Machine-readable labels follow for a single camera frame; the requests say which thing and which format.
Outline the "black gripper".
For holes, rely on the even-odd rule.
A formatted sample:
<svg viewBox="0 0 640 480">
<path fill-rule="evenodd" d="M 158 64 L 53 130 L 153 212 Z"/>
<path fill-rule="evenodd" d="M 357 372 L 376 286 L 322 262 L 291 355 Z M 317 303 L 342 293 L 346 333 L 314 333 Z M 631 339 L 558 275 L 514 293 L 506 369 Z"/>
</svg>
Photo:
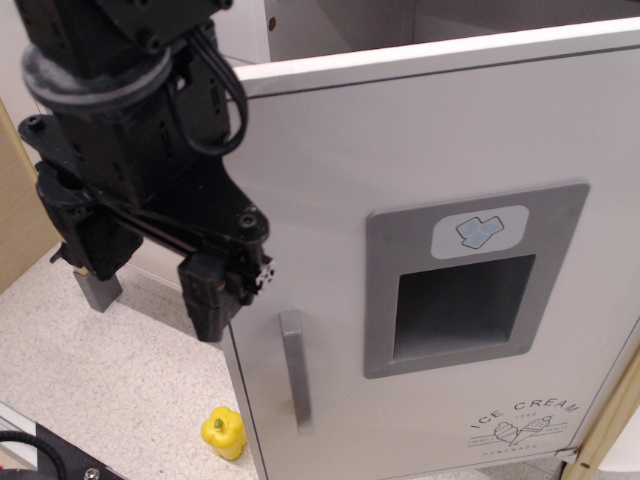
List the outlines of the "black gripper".
<svg viewBox="0 0 640 480">
<path fill-rule="evenodd" d="M 92 79 L 29 46 L 22 69 L 48 108 L 19 131 L 40 154 L 36 191 L 61 257 L 106 281 L 144 239 L 175 251 L 197 338 L 220 342 L 273 274 L 268 221 L 223 163 L 244 136 L 228 105 L 248 115 L 231 67 L 209 43 L 178 43 Z"/>
</svg>

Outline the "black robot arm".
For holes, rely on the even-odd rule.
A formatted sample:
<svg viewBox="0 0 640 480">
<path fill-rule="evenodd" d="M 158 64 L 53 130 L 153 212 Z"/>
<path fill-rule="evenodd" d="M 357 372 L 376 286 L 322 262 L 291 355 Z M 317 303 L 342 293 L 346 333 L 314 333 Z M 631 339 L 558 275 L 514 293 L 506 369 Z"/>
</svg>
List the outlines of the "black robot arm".
<svg viewBox="0 0 640 480">
<path fill-rule="evenodd" d="M 145 240 L 182 256 L 188 315 L 217 342 L 272 275 L 264 214 L 224 157 L 248 101 L 217 47 L 227 1 L 20 1 L 23 81 L 43 115 L 20 137 L 40 154 L 37 194 L 60 256 L 111 282 Z"/>
</svg>

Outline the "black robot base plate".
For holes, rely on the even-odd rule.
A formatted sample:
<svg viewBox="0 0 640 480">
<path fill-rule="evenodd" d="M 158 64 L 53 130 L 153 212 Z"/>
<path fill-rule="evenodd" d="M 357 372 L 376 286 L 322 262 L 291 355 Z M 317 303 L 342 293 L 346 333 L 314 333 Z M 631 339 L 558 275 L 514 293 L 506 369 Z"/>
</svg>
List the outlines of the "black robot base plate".
<svg viewBox="0 0 640 480">
<path fill-rule="evenodd" d="M 15 443 L 35 450 L 32 468 L 1 468 L 2 479 L 125 479 L 125 476 L 39 424 L 35 433 L 2 430 L 1 446 Z"/>
</svg>

